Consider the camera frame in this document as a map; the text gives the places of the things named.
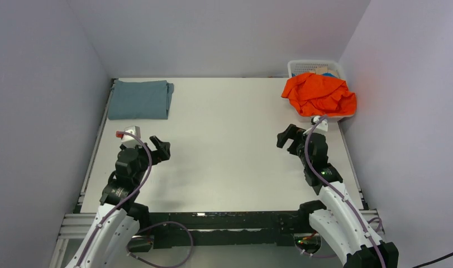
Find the orange t shirt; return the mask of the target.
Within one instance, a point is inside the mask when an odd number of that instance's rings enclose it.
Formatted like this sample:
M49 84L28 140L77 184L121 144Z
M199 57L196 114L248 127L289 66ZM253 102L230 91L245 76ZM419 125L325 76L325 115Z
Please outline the orange t shirt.
M357 109L356 94L346 81L320 74L303 73L289 78L281 97L302 117L346 117Z

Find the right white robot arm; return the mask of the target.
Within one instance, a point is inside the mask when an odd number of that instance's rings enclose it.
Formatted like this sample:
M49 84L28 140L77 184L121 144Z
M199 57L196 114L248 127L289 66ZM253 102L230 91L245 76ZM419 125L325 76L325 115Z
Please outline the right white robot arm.
M299 209L305 224L328 243L343 267L397 267L399 252L384 242L353 203L337 169L328 160L323 134L289 125L277 135L277 147L291 140L287 151L298 156L306 182L318 199Z

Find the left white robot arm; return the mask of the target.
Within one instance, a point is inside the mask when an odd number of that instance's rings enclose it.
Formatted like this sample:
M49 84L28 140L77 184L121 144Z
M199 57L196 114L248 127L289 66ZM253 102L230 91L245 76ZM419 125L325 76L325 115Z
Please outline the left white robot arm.
M151 223L148 207L135 199L152 167L170 159L170 143L151 136L155 146L151 150L136 134L117 132L116 136L122 144L115 170L102 190L96 216L67 267L108 267L115 253Z

